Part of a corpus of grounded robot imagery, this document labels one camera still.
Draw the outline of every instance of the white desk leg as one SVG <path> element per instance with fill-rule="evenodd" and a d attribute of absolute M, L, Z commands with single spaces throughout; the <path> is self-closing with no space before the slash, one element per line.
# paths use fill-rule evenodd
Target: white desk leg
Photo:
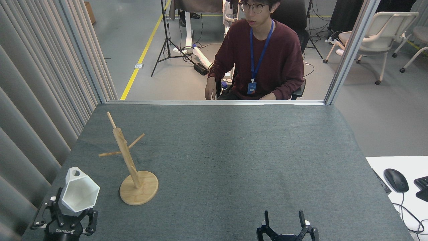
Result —
<path fill-rule="evenodd" d="M 186 17 L 186 47 L 191 48 L 192 47 L 192 27 L 190 26 L 190 13 L 184 12 Z"/>

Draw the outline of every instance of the power adapter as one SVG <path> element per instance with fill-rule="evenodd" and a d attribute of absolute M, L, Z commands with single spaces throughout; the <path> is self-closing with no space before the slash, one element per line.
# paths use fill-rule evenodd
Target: power adapter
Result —
<path fill-rule="evenodd" d="M 193 64 L 193 69 L 195 69 L 201 75 L 208 74 L 207 68 L 205 68 L 205 66 L 203 66 L 201 63 Z"/>

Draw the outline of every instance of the lanyard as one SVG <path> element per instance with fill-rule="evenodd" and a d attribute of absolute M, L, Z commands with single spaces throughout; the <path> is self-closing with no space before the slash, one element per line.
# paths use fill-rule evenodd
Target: lanyard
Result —
<path fill-rule="evenodd" d="M 271 21 L 272 21 L 272 25 L 270 26 L 270 31 L 269 31 L 269 34 L 267 35 L 267 36 L 268 36 L 268 38 L 266 39 L 265 46 L 263 47 L 262 54 L 260 55 L 259 62 L 257 63 L 257 67 L 256 67 L 256 69 L 255 69 L 255 70 L 254 70 L 254 51 L 253 51 L 253 28 L 251 28 L 251 29 L 250 29 L 250 45 L 251 45 L 251 48 L 250 48 L 250 49 L 251 49 L 251 83 L 254 83 L 254 78 L 256 77 L 257 72 L 259 71 L 260 64 L 262 63 L 263 56 L 265 55 L 266 48 L 268 47 L 267 45 L 268 45 L 268 43 L 269 43 L 270 37 L 271 37 L 272 32 L 273 32 L 273 20 L 271 20 Z"/>

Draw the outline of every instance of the hand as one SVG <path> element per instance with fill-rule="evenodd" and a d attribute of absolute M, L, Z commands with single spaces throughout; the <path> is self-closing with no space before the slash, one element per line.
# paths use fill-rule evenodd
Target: hand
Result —
<path fill-rule="evenodd" d="M 205 99 L 214 100 L 217 93 L 217 87 L 215 84 L 215 78 L 209 77 L 207 79 L 207 85 L 205 87 Z"/>
<path fill-rule="evenodd" d="M 260 98 L 260 100 L 276 100 L 276 96 L 274 93 L 269 93 L 263 96 L 262 98 Z"/>

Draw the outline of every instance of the white cup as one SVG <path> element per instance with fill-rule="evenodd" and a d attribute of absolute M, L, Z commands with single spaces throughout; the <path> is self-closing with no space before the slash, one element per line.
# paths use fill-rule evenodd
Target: white cup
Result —
<path fill-rule="evenodd" d="M 78 167 L 68 169 L 62 204 L 73 212 L 92 208 L 97 201 L 100 187 Z"/>

